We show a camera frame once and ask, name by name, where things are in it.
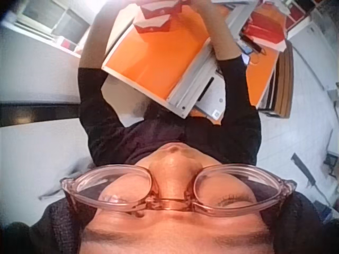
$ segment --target white floor tile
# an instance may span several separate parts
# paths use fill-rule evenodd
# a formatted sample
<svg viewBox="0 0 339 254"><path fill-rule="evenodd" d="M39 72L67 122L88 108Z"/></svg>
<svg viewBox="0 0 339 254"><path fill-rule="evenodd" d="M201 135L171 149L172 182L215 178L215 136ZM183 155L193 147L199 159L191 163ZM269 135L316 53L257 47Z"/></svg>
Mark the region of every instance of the white floor tile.
<svg viewBox="0 0 339 254"><path fill-rule="evenodd" d="M294 53L294 68L290 118L281 120L260 115L263 138L257 165L282 178L293 179L298 183L298 191L304 193L311 201L317 199L324 203L325 201L314 188L307 187L306 176L291 161L291 157L296 153L311 171L318 187L327 198L332 196L337 181L328 175L329 169L323 161L329 135L332 128L338 125L338 121L326 91L322 90L296 53Z"/></svg>

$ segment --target sticker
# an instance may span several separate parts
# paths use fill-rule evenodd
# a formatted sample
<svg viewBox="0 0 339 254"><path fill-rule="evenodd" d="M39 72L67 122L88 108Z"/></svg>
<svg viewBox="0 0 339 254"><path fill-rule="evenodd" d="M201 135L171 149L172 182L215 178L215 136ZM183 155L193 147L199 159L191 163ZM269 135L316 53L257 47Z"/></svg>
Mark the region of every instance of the sticker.
<svg viewBox="0 0 339 254"><path fill-rule="evenodd" d="M220 111L218 110L214 110L213 114L212 114L212 117L215 119L215 120L218 120L219 117L220 117Z"/></svg>

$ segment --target red box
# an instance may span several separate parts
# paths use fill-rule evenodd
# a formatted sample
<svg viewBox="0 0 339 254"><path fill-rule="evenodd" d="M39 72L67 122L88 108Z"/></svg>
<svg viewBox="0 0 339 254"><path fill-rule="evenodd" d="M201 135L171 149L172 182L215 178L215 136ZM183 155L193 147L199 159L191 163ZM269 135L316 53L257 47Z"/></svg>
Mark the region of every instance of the red box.
<svg viewBox="0 0 339 254"><path fill-rule="evenodd" d="M158 1L141 5L140 8L146 19L152 19L162 15L180 13L182 4L179 0Z"/></svg>
<svg viewBox="0 0 339 254"><path fill-rule="evenodd" d="M251 21L243 32L247 36L254 36L275 44L285 39L284 31L279 23L260 13L253 12Z"/></svg>
<svg viewBox="0 0 339 254"><path fill-rule="evenodd" d="M168 32L171 27L171 16L169 14L145 19L142 11L138 13L133 21L138 33Z"/></svg>
<svg viewBox="0 0 339 254"><path fill-rule="evenodd" d="M299 10L294 4L292 4L292 7L290 8L290 12L291 17L295 21L299 21L304 16L304 13L301 10Z"/></svg>
<svg viewBox="0 0 339 254"><path fill-rule="evenodd" d="M154 2L161 2L162 0L138 0L135 4L136 5L144 5ZM189 5L191 4L191 0L179 0L182 5Z"/></svg>

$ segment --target woman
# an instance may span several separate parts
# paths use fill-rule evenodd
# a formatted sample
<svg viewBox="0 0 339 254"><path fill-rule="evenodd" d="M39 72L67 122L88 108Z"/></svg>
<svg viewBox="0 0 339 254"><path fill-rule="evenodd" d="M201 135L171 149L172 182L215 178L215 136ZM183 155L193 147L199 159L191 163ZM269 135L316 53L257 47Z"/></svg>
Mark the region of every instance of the woman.
<svg viewBox="0 0 339 254"><path fill-rule="evenodd" d="M8 246L25 253L318 253L320 220L303 195L292 193L293 181L227 165L256 164L260 119L249 102L241 51L223 17L210 0L191 3L226 83L221 126L199 117L184 120L155 104L144 121L121 124L101 93L106 45L124 7L108 1L78 73L80 121L93 161L103 167L64 180L67 200L51 204L31 228L12 225ZM19 240L23 245L15 244Z"/></svg>

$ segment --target black shirt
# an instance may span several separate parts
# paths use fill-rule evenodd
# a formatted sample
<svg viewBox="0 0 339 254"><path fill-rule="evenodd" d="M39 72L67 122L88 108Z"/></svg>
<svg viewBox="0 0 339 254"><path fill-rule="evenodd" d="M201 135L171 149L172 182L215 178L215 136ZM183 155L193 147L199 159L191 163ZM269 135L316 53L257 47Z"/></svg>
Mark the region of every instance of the black shirt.
<svg viewBox="0 0 339 254"><path fill-rule="evenodd" d="M256 164L261 143L258 112L249 102L241 56L218 62L225 79L226 110L221 125L204 117L182 119L167 112L125 128L101 93L107 73L80 68L80 121L97 166L135 164L169 142L183 142L221 163Z"/></svg>

